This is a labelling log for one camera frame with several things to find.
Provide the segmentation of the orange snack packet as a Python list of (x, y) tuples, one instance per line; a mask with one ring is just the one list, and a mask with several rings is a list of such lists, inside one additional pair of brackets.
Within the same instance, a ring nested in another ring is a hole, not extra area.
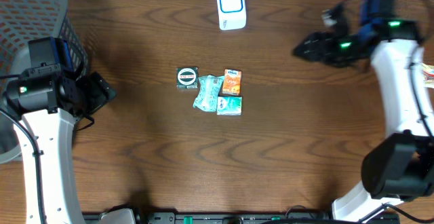
[(238, 96), (241, 90), (242, 72), (238, 70), (226, 69), (224, 71), (224, 82), (222, 93)]

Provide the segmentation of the white blue snack bag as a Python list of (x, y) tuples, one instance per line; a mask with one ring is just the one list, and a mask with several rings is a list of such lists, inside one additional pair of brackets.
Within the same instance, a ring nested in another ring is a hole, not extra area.
[(427, 88), (434, 88), (434, 66), (422, 63), (424, 84)]

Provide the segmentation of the round white red lid cup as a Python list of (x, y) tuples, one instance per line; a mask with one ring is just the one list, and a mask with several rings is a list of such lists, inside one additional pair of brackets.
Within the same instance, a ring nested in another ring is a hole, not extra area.
[(190, 90), (198, 88), (198, 68), (183, 67), (177, 68), (176, 71), (177, 88)]

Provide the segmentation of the small teal white packet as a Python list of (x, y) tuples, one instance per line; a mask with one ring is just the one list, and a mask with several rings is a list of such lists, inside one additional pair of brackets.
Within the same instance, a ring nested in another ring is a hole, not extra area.
[(217, 115), (241, 115), (242, 101), (240, 96), (219, 96)]

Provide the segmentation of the green snack packet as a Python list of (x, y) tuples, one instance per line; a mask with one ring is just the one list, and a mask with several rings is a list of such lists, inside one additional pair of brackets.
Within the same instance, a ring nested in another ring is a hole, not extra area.
[(217, 101), (224, 76), (202, 76), (199, 78), (199, 93), (194, 100), (193, 107), (205, 112), (216, 112)]

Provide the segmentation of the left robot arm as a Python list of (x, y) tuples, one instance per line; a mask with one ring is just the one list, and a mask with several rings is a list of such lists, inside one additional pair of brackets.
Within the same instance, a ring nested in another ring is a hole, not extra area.
[(2, 113), (18, 136), (24, 168), (27, 223), (135, 223), (134, 210), (82, 212), (72, 146), (76, 123), (114, 99), (97, 72), (78, 76), (61, 64), (30, 68), (8, 83)]

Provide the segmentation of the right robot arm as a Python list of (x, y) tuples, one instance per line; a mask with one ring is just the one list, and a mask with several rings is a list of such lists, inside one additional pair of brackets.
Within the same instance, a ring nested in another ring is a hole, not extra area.
[(414, 21), (375, 18), (355, 35), (312, 33), (293, 50), (333, 67), (368, 57), (380, 85), (385, 138), (364, 157), (361, 181), (332, 203), (334, 220), (366, 223), (386, 208), (433, 195), (433, 107), (422, 42)]

